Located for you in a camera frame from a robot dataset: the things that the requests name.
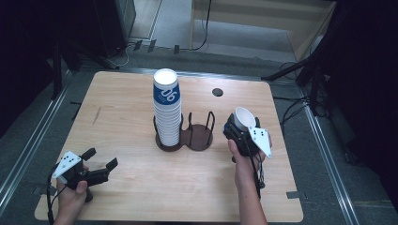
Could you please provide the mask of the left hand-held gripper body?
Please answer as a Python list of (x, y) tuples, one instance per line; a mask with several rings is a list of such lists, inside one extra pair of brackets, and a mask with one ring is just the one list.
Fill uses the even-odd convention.
[[(89, 171), (84, 168), (85, 161), (87, 160), (82, 160), (81, 155), (78, 156), (71, 151), (67, 151), (56, 165), (52, 178), (59, 179), (70, 189), (77, 188), (80, 181), (86, 181), (87, 187), (90, 188), (109, 180), (109, 171), (106, 167), (96, 171)], [(92, 201), (93, 195), (89, 189), (86, 192), (85, 201), (88, 203)]]

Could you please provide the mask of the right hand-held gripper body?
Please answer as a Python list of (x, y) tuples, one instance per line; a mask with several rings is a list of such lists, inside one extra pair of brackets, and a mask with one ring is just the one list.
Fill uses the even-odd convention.
[(223, 134), (228, 140), (233, 140), (236, 143), (238, 152), (244, 157), (254, 156), (260, 151), (268, 158), (271, 157), (269, 135), (264, 128), (240, 128), (233, 123), (226, 123)]

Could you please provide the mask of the single white blue paper cup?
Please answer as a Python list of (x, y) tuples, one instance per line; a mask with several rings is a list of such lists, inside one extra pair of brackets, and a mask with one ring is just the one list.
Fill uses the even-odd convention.
[(256, 126), (253, 114), (243, 107), (237, 107), (234, 111), (234, 124), (242, 131), (247, 131), (250, 127)]

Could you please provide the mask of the dark brown cup holder rack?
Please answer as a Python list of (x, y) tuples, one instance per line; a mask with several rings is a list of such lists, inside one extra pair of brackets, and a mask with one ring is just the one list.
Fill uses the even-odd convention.
[(181, 122), (178, 126), (177, 143), (173, 146), (166, 146), (161, 142), (160, 127), (156, 124), (156, 117), (153, 117), (153, 126), (156, 131), (156, 145), (160, 150), (165, 152), (175, 152), (183, 146), (187, 146), (193, 151), (204, 151), (212, 145), (215, 121), (214, 113), (209, 112), (204, 125), (194, 124), (192, 122), (192, 113), (190, 112), (188, 115), (188, 127), (183, 128), (184, 116), (181, 116)]

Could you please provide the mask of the stack of paper cups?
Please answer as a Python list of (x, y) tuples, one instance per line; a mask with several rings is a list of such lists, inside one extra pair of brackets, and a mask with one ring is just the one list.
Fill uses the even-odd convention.
[(153, 81), (155, 124), (160, 141), (165, 146), (179, 142), (181, 123), (181, 93), (178, 77), (170, 68), (155, 72)]

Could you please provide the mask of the person's right hand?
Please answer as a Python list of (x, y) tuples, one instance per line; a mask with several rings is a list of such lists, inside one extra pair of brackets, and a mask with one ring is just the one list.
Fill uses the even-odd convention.
[(239, 153), (237, 145), (233, 140), (228, 140), (227, 143), (235, 159), (235, 182), (237, 189), (255, 188), (254, 174), (259, 171), (259, 164), (265, 160), (266, 155), (263, 151), (260, 151), (255, 157), (244, 157)]

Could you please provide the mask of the person's left hand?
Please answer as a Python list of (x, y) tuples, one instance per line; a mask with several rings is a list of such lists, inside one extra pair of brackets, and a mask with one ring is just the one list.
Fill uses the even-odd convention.
[(61, 181), (58, 181), (56, 187), (59, 192), (58, 213), (56, 219), (76, 219), (84, 206), (87, 182), (80, 181), (77, 185), (77, 188), (70, 189), (69, 187), (66, 187)]

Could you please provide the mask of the black tape piece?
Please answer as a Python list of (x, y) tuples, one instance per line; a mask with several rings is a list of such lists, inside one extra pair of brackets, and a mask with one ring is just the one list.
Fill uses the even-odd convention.
[(37, 186), (34, 187), (32, 193), (34, 195), (50, 195), (50, 196), (54, 196), (57, 193), (57, 190), (53, 186), (37, 185)]

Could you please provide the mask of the light wooden furniture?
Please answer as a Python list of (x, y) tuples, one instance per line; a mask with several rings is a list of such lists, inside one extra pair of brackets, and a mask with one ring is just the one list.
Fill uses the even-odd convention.
[[(209, 0), (204, 0), (207, 7)], [(282, 29), (297, 60), (326, 33), (337, 3), (334, 0), (212, 0), (213, 22)]]

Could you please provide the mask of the black cabinet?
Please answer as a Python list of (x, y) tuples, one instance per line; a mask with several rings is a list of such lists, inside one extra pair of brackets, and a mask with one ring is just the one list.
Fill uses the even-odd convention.
[(100, 55), (112, 57), (125, 49), (136, 19), (134, 0), (94, 0), (99, 20)]

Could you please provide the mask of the metal floor rail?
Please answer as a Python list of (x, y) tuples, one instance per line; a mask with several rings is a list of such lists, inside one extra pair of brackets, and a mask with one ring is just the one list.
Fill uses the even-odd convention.
[(335, 193), (337, 202), (344, 216), (345, 223), (346, 225), (360, 225), (357, 212), (329, 150), (328, 142), (325, 138), (322, 128), (319, 125), (318, 119), (313, 115), (309, 103), (304, 106), (304, 110), (309, 125), (312, 129), (321, 158), (323, 159), (324, 165), (326, 167), (326, 171), (328, 173), (328, 177)]
[(64, 101), (66, 93), (69, 89), (70, 83), (74, 79), (74, 75), (70, 70), (67, 70), (65, 75), (65, 82), (61, 85), (61, 91), (55, 99), (52, 99), (41, 116), (38, 124), (33, 130), (32, 135), (23, 147), (21, 154), (19, 155), (16, 163), (12, 167), (10, 173), (5, 179), (4, 183), (0, 186), (0, 216), (3, 214), (8, 206), (12, 195), (14, 194), (17, 186), (23, 178), (23, 175), (30, 164), (33, 156), (36, 154), (38, 146), (41, 143), (44, 135), (46, 134), (50, 124), (54, 120), (56, 113), (58, 112), (61, 104)]

